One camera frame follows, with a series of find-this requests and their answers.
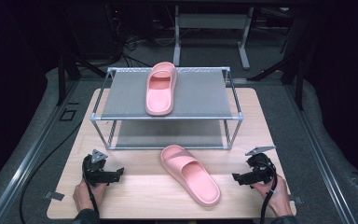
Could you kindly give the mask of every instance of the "metal frame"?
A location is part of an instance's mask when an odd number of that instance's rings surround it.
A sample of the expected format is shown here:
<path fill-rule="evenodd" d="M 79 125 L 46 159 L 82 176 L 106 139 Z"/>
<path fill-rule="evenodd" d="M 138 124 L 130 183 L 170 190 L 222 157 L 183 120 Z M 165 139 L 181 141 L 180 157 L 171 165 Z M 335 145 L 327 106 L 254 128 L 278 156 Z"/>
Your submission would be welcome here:
<path fill-rule="evenodd" d="M 248 56 L 245 50 L 246 40 L 252 21 L 253 8 L 248 14 L 228 15 L 228 14 L 180 14 L 179 6 L 175 7 L 175 48 L 173 52 L 173 64 L 179 66 L 180 63 L 180 28 L 210 28 L 210 29 L 243 29 L 242 39 L 238 42 L 243 69 L 250 69 Z"/>
<path fill-rule="evenodd" d="M 95 103 L 94 109 L 91 113 L 91 116 L 89 118 L 89 120 L 91 121 L 91 123 L 94 125 L 98 135 L 100 135 L 103 144 L 105 146 L 106 149 L 158 149 L 159 147 L 114 147 L 112 146 L 112 139 L 114 137 L 115 131 L 117 130 L 117 123 L 122 121 L 122 120 L 190 120 L 190 119 L 218 119 L 218 120 L 222 120 L 223 121 L 223 125 L 224 125 L 224 129 L 225 129 L 225 135 L 226 135 L 226 144 L 223 145 L 222 147 L 211 147 L 211 146 L 202 146 L 202 147 L 186 147 L 186 148 L 216 148 L 216 149 L 232 149 L 232 145 L 234 143 L 235 137 L 237 136 L 238 130 L 241 126 L 241 123 L 243 121 L 243 114 L 241 112 L 241 107 L 240 107 L 240 102 L 238 100 L 237 97 L 237 93 L 235 91 L 235 87 L 234 87 L 234 82 L 232 80 L 231 74 L 230 74 L 230 68 L 229 67 L 177 67 L 177 70 L 180 72 L 181 70 L 184 69 L 195 69 L 198 71 L 221 71 L 224 75 L 224 83 L 226 83 L 226 86 L 229 86 L 232 89 L 232 94 L 233 97 L 235 99 L 235 103 L 237 106 L 237 111 L 238 115 L 237 116 L 231 116 L 231 117 L 172 117 L 172 116 L 167 116 L 167 117 L 126 117 L 126 118 L 107 118 L 107 117 L 103 117 L 103 116 L 99 116 L 97 115 L 97 110 L 100 106 L 100 102 L 101 102 L 101 98 L 103 96 L 103 91 L 104 89 L 106 89 L 106 83 L 109 80 L 109 78 L 111 77 L 112 79 L 115 77 L 115 73 L 117 71 L 120 72 L 130 72 L 130 71 L 145 71 L 145 72 L 149 72 L 151 70 L 151 68 L 115 68 L 115 67 L 111 67 L 108 68 L 103 86 L 101 88 L 101 91 L 98 95 L 97 101 Z M 101 131 L 100 127 L 98 126 L 98 121 L 113 121 L 112 122 L 112 128 L 110 130 L 110 134 L 107 136 L 107 141 L 105 139 L 105 136 L 103 136 L 103 132 Z M 233 132 L 233 134 L 230 136 L 229 133 L 229 129 L 228 129 L 228 124 L 227 121 L 228 120 L 236 120 L 238 123 L 236 125 L 236 128 Z"/>

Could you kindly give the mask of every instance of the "tape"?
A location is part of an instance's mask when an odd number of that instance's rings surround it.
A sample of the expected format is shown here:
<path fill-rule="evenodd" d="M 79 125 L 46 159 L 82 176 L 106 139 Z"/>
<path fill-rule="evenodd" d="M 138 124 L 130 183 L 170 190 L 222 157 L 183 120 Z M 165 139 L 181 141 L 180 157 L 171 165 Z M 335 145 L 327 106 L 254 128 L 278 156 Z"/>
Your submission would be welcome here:
<path fill-rule="evenodd" d="M 57 192 L 51 192 L 51 191 L 48 191 L 46 192 L 45 194 L 45 198 L 47 199 L 54 199 L 54 200 L 58 200 L 58 201 L 62 201 L 63 197 L 65 195 L 61 194 L 61 193 L 57 193 Z"/>
<path fill-rule="evenodd" d="M 294 197 L 293 195 L 289 195 L 289 201 L 295 204 L 302 204 L 304 202 L 301 197 Z"/>

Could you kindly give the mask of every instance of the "gray floor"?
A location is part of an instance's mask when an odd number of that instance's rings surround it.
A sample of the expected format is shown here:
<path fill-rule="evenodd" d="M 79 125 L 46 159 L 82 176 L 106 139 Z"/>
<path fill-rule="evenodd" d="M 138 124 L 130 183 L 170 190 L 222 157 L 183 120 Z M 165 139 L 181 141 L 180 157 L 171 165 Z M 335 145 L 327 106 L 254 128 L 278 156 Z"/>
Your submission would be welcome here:
<path fill-rule="evenodd" d="M 279 81 L 281 72 L 260 82 L 246 81 L 247 77 L 258 74 L 282 58 L 279 51 L 283 36 L 276 32 L 254 31 L 247 46 L 251 65 L 247 71 L 241 68 L 236 49 L 239 38 L 241 32 L 189 32 L 182 39 L 181 66 L 230 66 L 232 75 L 240 83 L 238 87 L 256 90 L 290 189 L 294 196 L 303 200 L 302 204 L 296 206 L 301 223 L 358 223 L 358 185 L 353 184 L 358 174 L 325 131 L 312 86 L 305 83 L 304 111 L 299 111 L 293 102 L 293 87 L 283 86 Z M 144 63 L 155 64 L 172 60 L 173 45 L 163 47 L 139 42 L 137 50 L 126 53 Z M 111 66 L 126 67 L 127 64 L 121 59 Z M 40 164 L 76 129 L 84 117 L 91 95 L 102 86 L 102 79 L 89 70 L 82 69 L 82 74 L 80 81 L 67 82 L 69 94 L 62 106 L 56 106 L 57 69 L 47 74 L 45 96 L 27 132 L 0 174 L 0 205 L 4 205 L 0 206 L 0 223 L 21 223 L 19 207 L 23 181 L 16 179 L 15 174 L 24 159 L 40 149 L 40 153 L 28 158 L 34 168 Z M 60 120 L 65 110 L 76 111 L 72 121 Z M 35 173 L 23 198 L 26 223 L 70 223 L 70 220 L 48 219 L 46 212 L 49 200 L 43 196 L 47 191 L 55 190 L 75 137 L 76 133 L 64 141 Z M 9 191 L 7 187 L 12 187 L 13 183 L 18 183 L 18 187 Z M 12 193 L 11 198 L 6 197 L 9 193 Z"/>

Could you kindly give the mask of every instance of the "black cable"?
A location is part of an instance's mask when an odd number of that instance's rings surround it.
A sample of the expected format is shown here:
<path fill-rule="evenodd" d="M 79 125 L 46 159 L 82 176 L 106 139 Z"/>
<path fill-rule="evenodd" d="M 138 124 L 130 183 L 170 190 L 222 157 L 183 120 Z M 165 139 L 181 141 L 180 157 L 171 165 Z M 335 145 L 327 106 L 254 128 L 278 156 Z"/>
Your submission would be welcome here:
<path fill-rule="evenodd" d="M 123 54 L 123 59 L 124 61 L 126 61 L 127 67 L 130 67 L 129 62 L 127 61 L 127 57 L 125 56 L 126 54 Z"/>
<path fill-rule="evenodd" d="M 124 47 L 128 50 L 128 51 L 135 51 L 136 49 L 138 49 L 138 43 L 136 41 L 133 42 L 126 42 L 126 44 L 124 45 Z"/>
<path fill-rule="evenodd" d="M 272 173 L 274 174 L 273 179 L 272 179 L 271 189 L 267 193 L 267 196 L 264 199 L 263 205 L 261 206 L 260 224 L 264 224 L 267 205 L 269 204 L 269 199 L 271 199 L 271 197 L 272 197 L 272 195 L 274 193 L 274 190 L 276 189 L 276 187 L 278 185 L 278 177 L 277 177 L 276 171 L 271 166 L 269 166 L 268 164 L 266 164 L 264 162 L 261 162 L 261 161 L 259 163 L 267 166 L 272 171 Z"/>
<path fill-rule="evenodd" d="M 87 186 L 87 190 L 89 192 L 89 199 L 91 200 L 92 202 L 92 206 L 94 207 L 94 211 L 100 215 L 100 210 L 98 209 L 98 205 L 97 205 L 97 202 L 95 201 L 95 197 L 94 197 L 94 194 L 92 193 L 92 190 L 91 190 L 91 187 L 90 187 L 90 182 L 89 180 L 87 179 L 86 175 L 85 175 L 85 170 L 84 170 L 84 167 L 85 165 L 83 164 L 83 179 L 84 181 L 86 182 L 86 186 Z"/>
<path fill-rule="evenodd" d="M 133 65 L 132 65 L 132 60 L 131 60 L 131 58 L 129 58 L 130 59 L 130 65 L 131 65 L 131 67 L 133 67 Z"/>
<path fill-rule="evenodd" d="M 137 60 L 137 59 L 132 58 L 131 56 L 129 56 L 129 55 L 126 54 L 126 53 L 123 53 L 123 56 L 124 56 L 124 58 L 133 60 L 133 61 L 135 61 L 135 62 L 137 62 L 137 63 L 141 63 L 141 64 L 143 64 L 143 65 L 146 65 L 147 67 L 152 67 L 151 65 L 149 65 L 149 64 L 147 64 L 147 63 L 143 63 L 143 62 L 141 62 L 141 61 L 139 61 L 139 60 Z"/>
<path fill-rule="evenodd" d="M 69 135 L 63 139 L 47 156 L 46 158 L 44 158 L 42 160 L 42 162 L 36 167 L 36 169 L 34 170 L 34 172 L 31 174 L 31 176 L 28 178 L 27 182 L 25 183 L 24 185 L 24 189 L 22 190 L 22 193 L 21 193 L 21 197 L 20 197 L 20 219 L 21 219 L 21 223 L 22 224 L 25 224 L 25 220 L 24 220 L 24 215 L 22 213 L 22 203 L 23 203 L 23 200 L 24 200 L 24 195 L 25 195 L 25 191 L 27 190 L 31 180 L 34 178 L 34 175 L 37 173 L 37 171 L 40 169 L 40 167 L 42 167 L 42 165 L 48 160 L 48 158 L 55 152 L 57 151 L 58 148 L 60 148 L 71 136 L 72 134 L 75 133 L 75 131 L 80 127 L 82 122 L 79 122 L 76 127 L 74 128 L 74 130 L 69 133 Z"/>

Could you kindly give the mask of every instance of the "slipper strap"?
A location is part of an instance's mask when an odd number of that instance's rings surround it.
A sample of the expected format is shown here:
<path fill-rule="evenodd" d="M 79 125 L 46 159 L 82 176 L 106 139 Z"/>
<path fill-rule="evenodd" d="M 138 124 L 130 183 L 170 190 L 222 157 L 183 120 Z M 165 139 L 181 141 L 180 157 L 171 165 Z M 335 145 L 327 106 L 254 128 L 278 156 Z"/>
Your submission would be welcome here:
<path fill-rule="evenodd" d="M 172 169 L 176 171 L 182 171 L 183 167 L 193 161 L 200 163 L 196 158 L 194 158 L 190 153 L 186 151 L 180 151 L 165 159 L 165 163 L 171 166 Z"/>
<path fill-rule="evenodd" d="M 171 72 L 167 70 L 158 70 L 153 72 L 150 77 L 171 77 Z"/>

